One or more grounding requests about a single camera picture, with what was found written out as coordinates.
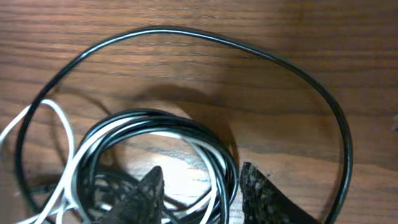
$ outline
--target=table surface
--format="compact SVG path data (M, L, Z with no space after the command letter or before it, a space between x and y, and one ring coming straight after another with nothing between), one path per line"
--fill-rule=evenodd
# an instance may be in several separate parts
M354 172L337 223L398 223L395 2L1 1L0 128L69 60L106 37L164 24L217 32L288 58L341 104L353 135ZM268 61L191 37L139 37L93 55L51 97L67 112L77 140L107 113L150 107L189 116L235 141L240 164L255 163L309 214L322 220L329 211L341 172L337 123L315 90ZM31 215L12 176L16 135L13 130L2 152L5 223ZM60 174L65 148L60 123L40 109L24 150L29 181ZM162 165L166 193L177 200L192 202L208 187L203 164L178 141L143 136L113 155L105 162L137 177ZM240 202L239 195L231 223L242 223Z

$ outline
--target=coiled cable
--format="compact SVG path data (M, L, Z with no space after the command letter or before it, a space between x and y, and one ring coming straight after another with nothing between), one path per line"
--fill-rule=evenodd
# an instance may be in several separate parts
M68 161L41 213L19 224L42 223L47 216L54 214L57 215L56 223L62 224L63 214L71 208L79 211L85 223L97 220L98 217L92 215L90 210L102 210L100 212L103 213L103 210L110 210L114 204L102 204L102 207L97 207L96 204L101 202L94 200L93 195L96 191L112 192L113 196L120 200L138 183L138 180L128 174L99 169L98 159L113 145L147 133L185 141L203 159L210 174L211 188L208 193L184 210L169 210L163 207L163 223L206 224L214 223L219 218L222 223L228 222L228 208L238 189L238 169L228 149L208 128L190 119L160 110L123 111L94 125L83 138L75 154L73 131L65 113L50 99L44 99L42 104L49 105L61 119L68 137ZM28 109L29 106L0 134L0 144ZM100 186L95 180L105 180L109 184ZM113 188L114 184L118 186L118 190Z
M70 63L68 63L65 67L63 67L39 92L39 94L33 100L31 107L27 111L26 117L22 123L20 128L17 143L16 143L16 156L15 156L15 165L16 165L16 175L18 179L19 186L21 188L21 192L25 199L27 200L28 204L32 207L35 212L40 212L39 206L34 202L29 187L27 185L24 169L22 164L22 152L24 146L24 139L29 127L30 121L39 106L40 102L46 96L46 94L68 73L70 72L76 65L82 62L85 58L89 57L91 54L96 52L97 50L122 41L126 39L130 39L133 37L138 37L140 35L149 35L149 34L178 34L178 35L187 35L190 37L197 37L213 42L217 42L220 44L228 45L230 47L243 50L253 55L257 55L261 58L274 62L291 72L294 72L299 77L303 78L307 83L309 83L314 89L316 89L319 94L326 100L329 104L330 108L332 109L334 115L336 116L336 120L340 127L341 137L343 140L343 173L341 176L340 186L338 188L338 192L336 198L331 206L331 210L325 220L325 223L330 224L334 223L336 220L345 200L346 194L348 192L349 182L351 180L352 168L353 168L353 144L351 139L351 133L349 131L348 122L344 116L343 110L339 106L338 102L330 95L330 93L321 85L319 84L313 77L311 77L308 73L304 72L303 70L299 69L295 65L291 64L290 62L276 57L268 52L265 52L261 49L252 47L248 44L244 44L242 42L238 42L236 40L229 39L227 37L223 37L218 34L211 34L208 32L203 32L200 30L193 30L187 29L182 27L146 27L141 29L136 29L133 31L129 31L127 33L119 34L109 39L106 39L90 48L85 50L79 56L74 58Z

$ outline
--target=black wire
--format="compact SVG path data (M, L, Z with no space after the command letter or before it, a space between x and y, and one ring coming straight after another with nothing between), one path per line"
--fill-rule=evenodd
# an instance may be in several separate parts
M112 115L111 117L103 121L100 121L98 124L96 124L91 131L97 131L98 127L103 127L105 124L109 124L112 121L116 121L122 118L134 118L136 117L136 114L138 114L139 112L140 110L132 110ZM226 176L224 177L221 171L222 170L221 165L218 163L216 158L210 153L206 154L211 165L214 167L214 170L216 170L216 181L218 184L220 198L221 198L220 202L216 200L216 206L212 211L212 216L210 217L210 223L217 221L219 217L221 217L221 223L228 223L228 217L229 217L228 205L232 204L236 196L236 192L238 191L238 168L233 158L228 153L228 150L225 147L223 147L221 141L211 130L209 130L207 127L199 123L175 115L166 116L164 115L166 113L161 113L160 111L145 110L145 112L147 114L152 113L152 116L132 119L129 122L126 122L123 125L114 128L111 132L109 132L103 137L99 145L96 147L96 151L93 152L93 154L85 162L88 164L87 167L89 173L88 182L91 183L91 185L93 185L93 183L95 182L94 178L96 176L96 171L97 171L96 166L98 164L99 158L102 155L102 153L104 153L105 150L108 150L109 148L113 147L115 144L124 141L128 138L132 138L139 134L151 133L156 131L158 132L166 131L169 133L176 133L188 136L190 138L199 139L214 146L225 159L227 169L226 169ZM85 178L85 175L81 175L81 173L84 174L84 169L82 167L77 169L76 171L77 183L81 182L80 180ZM88 194L82 194L82 192L86 191L84 191L81 186L80 189L77 189L77 192L80 199L82 199L84 202L89 201ZM81 208L83 209L83 212L87 213L90 219L92 219L93 217L91 217L90 214L88 213L88 207L92 207L93 205L94 203L91 203L91 205L88 203L81 203ZM204 213L205 211L201 211L193 215L187 215L186 217L184 217L183 220L179 220L178 222L199 223L201 218L203 218Z
M24 139L29 127L30 121L39 106L40 102L43 100L44 96L68 73L70 72L76 65L90 56L92 53L96 52L97 50L122 41L126 39L130 39L132 37L137 37L140 35L149 35L149 34L180 34L180 35L187 35L190 37L197 37L205 40L210 40L213 42L221 43L228 45L230 47L234 47L236 49L243 50L250 54L254 54L260 56L266 60L274 62L292 72L297 74L299 77L303 78L306 82L308 82L314 89L316 89L319 94L326 100L329 104L330 108L333 110L334 115L336 116L336 120L339 124L341 137L343 140L343 147L344 147L344 162L343 162L343 175L341 176L340 186L336 195L336 198L331 206L330 212L325 220L325 223L334 223L336 220L345 200L345 197L348 192L349 182L351 180L352 175L352 168L353 168L353 144L351 139L351 133L349 131L348 122L344 116L343 110L337 103L337 101L330 95L330 93L321 85L319 84L314 78L312 78L308 73L304 72L303 70L299 69L295 65L291 64L290 62L276 57L270 53L267 53L261 49L252 47L248 44L244 44L242 42L238 42L236 40L223 37L218 34L211 34L208 32L203 32L200 30L193 30L187 29L183 27L146 27L141 29L136 29L133 31L129 31L124 34L119 34L109 39L106 39L90 48L85 50L79 56L74 58L71 62L69 62L65 67L63 67L39 92L39 94L33 100L25 118L20 128L17 143L16 143L16 156L15 156L15 167L16 167L16 175L19 187L21 188L21 192L27 203L35 212L39 211L39 206L33 200L29 186L27 185L27 181L24 175L24 169L22 164L22 149L24 146Z

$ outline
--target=wire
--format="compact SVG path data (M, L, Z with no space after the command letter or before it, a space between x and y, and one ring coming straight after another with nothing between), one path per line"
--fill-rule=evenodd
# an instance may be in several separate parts
M196 133L196 134L198 134L199 136L206 136L207 134L209 134L209 136L207 136L209 139L217 141L216 136L213 133L211 133L211 131L209 129L207 129L206 127L201 126L200 124L197 124L193 121L190 121L189 119L180 118L180 117L174 116L172 114L169 114L169 113L166 113L163 111L157 111L157 110L134 110L134 111L120 112L113 116L107 117L103 121L100 121L97 125L95 125L91 129L91 131L88 132L85 140L83 140L83 143L82 143L81 147L79 148L79 153L83 156L74 155L74 152L75 152L74 145L75 144L74 144L74 139L73 139L73 131L72 131L72 127L70 126L69 121L67 120L67 117L65 116L65 113L62 111L61 107L58 104L56 104L56 102L54 102L52 100L44 99L42 101L42 104L49 105L51 108L53 108L53 110L55 110L55 112L60 117L60 120L61 120L61 122L66 130L67 136L68 136L68 145L69 145L68 160L67 160L67 164L65 166L65 170L63 171L63 174L62 174L57 186L55 187L55 190L51 194L48 202L46 203L43 211L39 215L28 218L27 220L24 220L21 223L32 223L32 222L42 223L47 216L57 214L56 224L62 224L63 214L67 210L69 210L71 208L80 209L80 207L82 205L80 203L79 196L77 195L77 189L71 190L73 187L76 187L76 186L72 184L73 180L69 179L69 177L72 177L73 179L76 178L76 175L74 175L74 174L78 174L79 167L74 166L74 164L78 165L82 161L85 161L88 164L96 164L96 162L93 162L92 159L83 159L83 158L90 157L91 154L95 154L96 152L98 152L101 144L98 144L97 142L104 141L104 139L105 139L104 136L107 135L107 133L108 134L111 133L111 131L114 132L114 130L120 130L122 132L126 132L126 130L128 128L138 127L140 124L142 124L142 120L144 118L148 118L148 117L150 118L148 120L151 122L153 120L158 120L156 122L156 125L159 125L160 124L159 118L162 118L163 120L166 120L167 124L170 124L170 120L174 120L174 122L176 122L174 124L177 124L180 126L184 124L186 127L195 128L196 131L202 130L203 131L202 133ZM26 111L28 108L29 108L29 106L27 108L25 108L13 121L11 121L11 123L0 134L2 141L5 139L5 137L10 132L10 130L17 124L17 122L23 118L23 116L26 114ZM178 133L172 133L172 132L168 132L168 131L156 131L156 132L150 131L149 133L160 135L160 136L166 136L169 138L183 139L185 142L188 143L188 145L190 145L192 148L194 148L194 150L197 152L197 154L205 162L205 165L207 166L207 168L209 170L210 180L211 180L210 193L205 195L201 200L195 202L191 207L187 208L186 210L180 210L180 211L176 211L176 212L172 212L172 213L167 212L167 211L165 211L165 212L168 214L169 217L174 216L173 213L175 213L180 218L187 218L193 212L195 212L197 214L198 211L200 211L200 209L202 208L202 206L204 206L206 203L208 203L207 209L205 210L203 217L201 218L201 221L200 221L200 224L207 223L208 220L210 219L211 214L215 212L214 207L215 207L215 203L216 203L218 182L223 182L223 180L221 180L222 176L219 175L218 177L216 177L216 175L215 175L216 172L213 167L220 166L220 167L222 167L223 173L224 174L227 173L227 171L226 171L227 165L224 161L224 157L219 152L219 150L222 150L223 152L226 152L226 150L223 148L219 148L217 150L211 144L207 144L201 140L186 137L186 136L178 134ZM213 163L210 162L210 160L208 158L209 155L203 152L204 149L209 150L214 155L215 159L217 160L217 163L214 163L214 161L213 161ZM230 160L229 160L230 163L228 165L230 167L236 168L236 165L231 161L232 160L230 158ZM127 183L130 183L130 184L138 183L137 180L133 179L132 177L130 177L128 175L116 175L115 173L103 174L103 172L97 173L95 171L96 170L95 168L96 167L94 167L94 171L93 171L93 173L95 173L95 177L106 178L106 179L111 178L113 180L117 180L118 181L117 184L119 185L119 188L121 188L120 185L123 180L125 180ZM54 210L53 207L55 206L55 203L58 199L60 199L60 205L58 206L57 209ZM80 210L81 210L80 211L81 215L84 216L84 214L85 214L84 209L83 210L80 209ZM222 214L223 214L223 219L228 221L228 213L222 212ZM166 222L163 222L163 223L167 223L167 222L171 222L171 219L168 218L166 220Z
M136 29L133 31L129 31L127 33L119 34L109 39L106 39L90 48L82 52L79 56L74 58L71 62L69 62L65 67L63 67L39 92L39 94L35 97L32 102L31 107L29 108L28 112L26 113L26 117L22 123L22 126L19 131L19 135L17 138L16 143L16 156L15 156L15 166L16 166L16 175L18 179L19 186L21 188L21 192L25 199L27 200L28 204L32 207L35 212L39 211L39 206L34 202L29 187L27 185L25 175L24 175L24 168L22 164L22 152L24 146L24 139L27 132L27 128L29 127L30 121L32 117L44 98L44 96L68 73L70 72L76 65L82 62L84 59L89 57L91 54L96 52L103 47L120 42L122 40L130 39L132 37L137 37L140 35L149 35L149 34L179 34L179 35L187 35L190 37L197 37L205 40L209 40L212 42L217 42L220 44L228 45L230 47L234 47L236 49L243 50L250 54L257 55L262 57L266 60L274 62L291 72L294 72L299 77L303 78L307 83L309 83L314 89L316 89L319 94L326 100L329 104L330 108L333 110L334 115L336 116L336 120L340 127L341 137L343 140L343 147L344 147L344 163L343 163L343 173L341 176L340 186L336 195L336 198L331 206L330 212L325 220L325 223L330 224L334 223L336 220L342 206L343 202L346 198L349 182L351 180L352 175L352 168L353 168L353 144L351 139L351 133L349 130L348 122L344 116L343 110L339 106L338 102L330 95L329 92L319 84L314 78L312 78L308 73L304 72L303 70L299 69L295 65L291 64L290 62L276 57L270 53L267 53L263 50L250 46L248 44L244 44L242 42L238 42L232 40L227 37L223 37L218 34L211 34L207 32L203 32L200 30L193 30L187 29L182 27L147 27L142 29Z

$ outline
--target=white cable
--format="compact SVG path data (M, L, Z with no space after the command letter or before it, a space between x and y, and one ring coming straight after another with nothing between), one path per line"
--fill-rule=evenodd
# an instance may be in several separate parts
M28 224L28 223L32 223L32 222L35 222L35 224L40 224L49 215L54 215L54 214L57 214L56 224L62 224L63 214L71 208L77 208L79 210L79 212L81 213L82 217L84 218L85 217L84 211L81 208L79 208L79 206L78 206L80 204L80 200L77 196L77 191L76 191L76 178L74 175L76 173L76 169L78 168L78 166L81 162L85 163L87 158L89 158L89 156L96 151L100 141L102 140L102 138L105 134L107 134L114 128L117 128L118 126L131 121L132 119L137 119L137 118L142 117L142 116L136 116L133 118L123 118L123 119L119 119L117 121L114 121L114 122L106 125L105 127L101 128L100 130L95 132L85 142L83 142L83 144L79 148L78 152L75 154L75 141L73 138L73 131L72 131L72 127L70 126L70 123L69 123L67 117L65 116L65 113L62 111L61 107L56 102L54 102L50 99L44 99L41 103L51 107L51 109L53 109L56 112L56 114L58 115L58 117L60 118L60 120L62 122L62 125L65 129L65 132L67 134L67 139L68 139L68 160L67 160L65 169L62 173L62 176L61 176L55 190L53 191L53 194L51 195L49 201L45 205L43 211L40 214L30 217L30 218L28 218L22 222L19 222L17 224ZM15 117L6 126L6 128L4 128L3 132L0 134L0 150L1 150L1 146L2 146L6 136L9 134L11 129L26 115L29 107L30 106L23 109L22 112L19 113L19 115L17 117ZM129 126L126 126L123 129L128 129L128 128L134 127L138 124L139 123L134 123ZM225 174L226 164L223 159L223 156L213 146L211 146L210 144L207 144L201 140L198 140L198 139L193 139L193 138L189 138L187 136L180 135L177 133L164 132L164 131L163 132L154 132L151 134L156 134L159 136L167 136L167 137L175 138L175 139L183 139L195 150L195 152L204 161L205 165L207 166L208 172L210 174L210 182L211 182L210 191L204 197L202 197L201 200L195 202L193 205L189 206L185 210L175 211L174 214L177 217L184 217L185 215L189 215L189 214L197 211L198 209L201 209L204 205L206 205L206 203L208 203L206 212L200 222L200 224L205 224L208 221L208 219L211 215L211 212L213 210L214 204L215 204L215 200L216 200L216 196L217 196L217 187L216 187L216 177L215 177L214 168L211 166L210 161L208 160L207 156L205 155L205 153L202 151L202 149L199 146L210 151L215 156L216 160L218 160L221 167L223 168L223 172ZM58 206L58 208L53 209L53 207L55 206L55 203L59 199L60 199L60 205Z
M216 197L217 197L217 183L216 183L216 175L213 166L211 165L210 161L207 159L206 154L195 144L192 144L191 142L188 142L189 145L197 152L197 154L203 159L203 162L205 162L207 169L209 171L209 176L210 176L210 182L211 182L211 190L210 190L210 201L207 206L206 212L201 219L199 224L206 224L207 221L210 218L210 215L213 211L214 204L216 202Z
M72 209L72 208L75 208L75 207L73 205L68 205L67 207L63 208L63 210L66 212L67 210ZM56 209L52 209L51 212L49 213L49 215L55 215L60 211L61 211L60 207L58 207ZM16 224L31 224L34 221L36 221L36 219L37 219L37 217L39 217L39 215L40 214L34 215L28 219L25 219L24 221L17 222Z

